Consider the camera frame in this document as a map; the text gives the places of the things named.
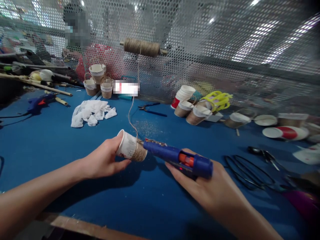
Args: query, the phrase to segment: yellow plastic object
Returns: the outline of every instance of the yellow plastic object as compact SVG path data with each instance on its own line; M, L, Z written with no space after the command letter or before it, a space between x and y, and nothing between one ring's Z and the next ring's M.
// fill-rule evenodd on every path
M212 112L220 111L230 107L229 99L232 98L232 95L229 93L222 93L220 91L214 91L209 93L207 96L200 99L206 100L211 103Z
M34 79L34 80L37 80L37 81L41 81L42 80L38 73L32 73L30 78Z

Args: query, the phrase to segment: blue glue gun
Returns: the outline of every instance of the blue glue gun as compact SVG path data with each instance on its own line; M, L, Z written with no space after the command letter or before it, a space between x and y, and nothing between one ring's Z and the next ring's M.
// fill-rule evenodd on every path
M194 180L197 177L206 179L212 177L213 163L208 158L199 156L198 154L188 153L181 149L155 141L147 140L143 142L143 148L154 156L170 163L184 175Z
M38 98L31 98L28 100L29 107L27 113L32 115L40 114L41 108L47 104L47 101L54 98L56 98L56 95L53 93L45 94Z

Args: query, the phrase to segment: white cloth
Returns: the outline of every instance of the white cloth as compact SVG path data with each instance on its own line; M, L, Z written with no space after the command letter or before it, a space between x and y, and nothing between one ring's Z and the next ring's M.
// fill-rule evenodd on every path
M98 121L103 120L103 118L108 119L110 117L116 116L116 109L113 109L114 112L112 111L109 117L105 117L104 113L111 111L108 102L100 100L83 101L73 111L71 127L83 127L83 121L86 121L88 123L88 126L90 127L95 126Z
M116 108L112 108L106 115L105 115L105 119L108 119L108 118L111 118L111 117L114 117L117 115L117 112L116 112Z

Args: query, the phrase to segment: orange trigger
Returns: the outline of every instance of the orange trigger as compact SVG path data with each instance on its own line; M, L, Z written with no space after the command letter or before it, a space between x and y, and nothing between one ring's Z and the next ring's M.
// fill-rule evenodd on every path
M38 105L43 105L43 104L46 104L46 103L44 102L44 99L43 99L41 102L38 103Z

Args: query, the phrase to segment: pliers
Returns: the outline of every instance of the pliers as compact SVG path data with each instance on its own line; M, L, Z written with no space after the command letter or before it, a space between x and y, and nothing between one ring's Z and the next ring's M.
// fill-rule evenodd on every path
M163 114L163 113L157 113L157 112L153 112L153 111L149 111L146 109L147 106L153 106L153 105L159 105L160 103L157 102L157 103L150 103L150 104L146 104L146 105L143 105L142 107L138 106L140 109L139 110L145 110L146 112L148 113L153 113L153 114L156 114L156 115L159 115L159 116L164 116L164 117L167 117L166 114Z

